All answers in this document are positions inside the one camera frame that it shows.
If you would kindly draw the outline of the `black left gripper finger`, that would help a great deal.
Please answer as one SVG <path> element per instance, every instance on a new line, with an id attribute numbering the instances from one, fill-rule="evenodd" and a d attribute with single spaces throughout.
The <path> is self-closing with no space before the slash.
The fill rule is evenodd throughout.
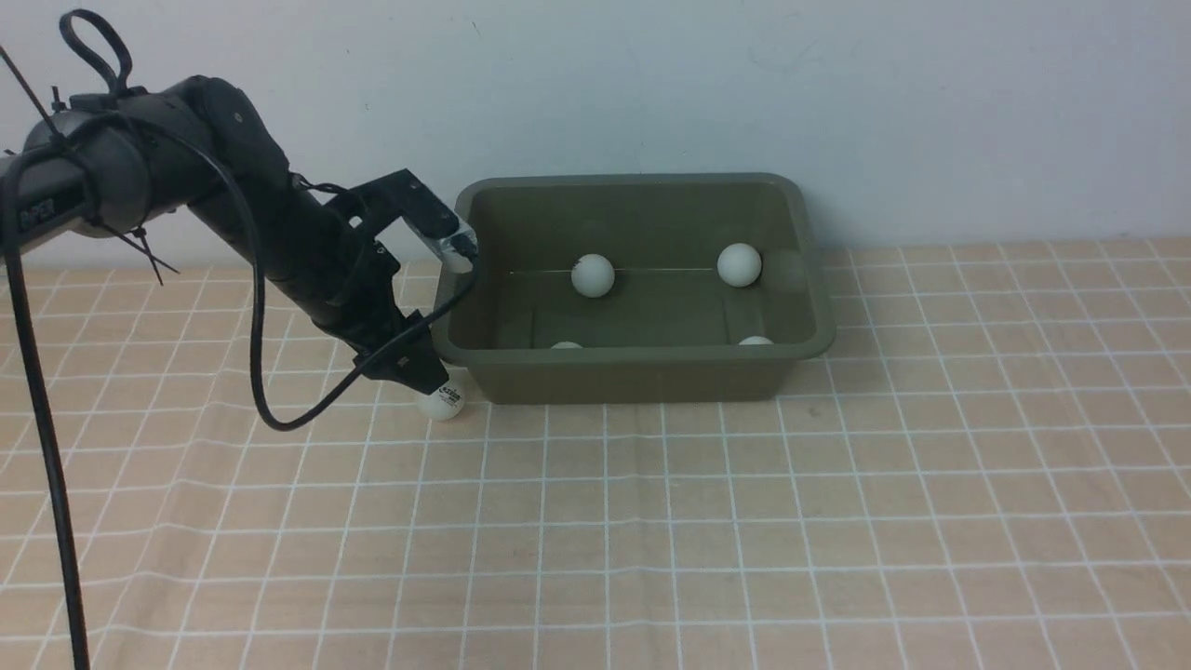
<path id="1" fill-rule="evenodd" d="M 413 323 L 395 336 L 381 336 L 358 351 L 362 376 L 395 382 L 420 395 L 432 395 L 449 382 L 449 372 L 435 351 L 426 321 Z"/>

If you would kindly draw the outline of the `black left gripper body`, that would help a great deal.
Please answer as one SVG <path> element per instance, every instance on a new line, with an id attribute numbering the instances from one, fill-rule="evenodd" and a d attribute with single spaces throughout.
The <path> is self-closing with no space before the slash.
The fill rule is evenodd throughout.
<path id="1" fill-rule="evenodd" d="M 400 267 L 374 238 L 358 232 L 349 217 L 386 218 L 403 212 L 401 199 L 420 187 L 413 177 L 382 177 L 320 203 L 299 179 L 237 179 L 258 237 L 247 225 L 231 192 L 216 186 L 193 199 L 191 209 L 235 253 L 251 261 L 328 336 L 369 356 L 400 332 L 420 323 L 420 313 L 395 306 L 393 275 Z"/>

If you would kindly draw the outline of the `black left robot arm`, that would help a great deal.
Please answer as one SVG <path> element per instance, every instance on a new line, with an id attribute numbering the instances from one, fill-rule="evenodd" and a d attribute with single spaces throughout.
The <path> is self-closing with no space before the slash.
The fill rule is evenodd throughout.
<path id="1" fill-rule="evenodd" d="M 188 208 L 353 347 L 363 376 L 423 395 L 449 382 L 429 318 L 395 308 L 400 264 L 378 240 L 401 220 L 447 267 L 464 273 L 476 258 L 473 228 L 420 179 L 401 169 L 350 188 L 310 182 L 230 82 L 192 76 L 155 93 L 127 84 L 127 46 L 92 11 L 60 17 L 60 35 L 107 88 L 55 101 L 29 133 L 12 198 L 21 250 L 63 232 L 127 236 Z"/>

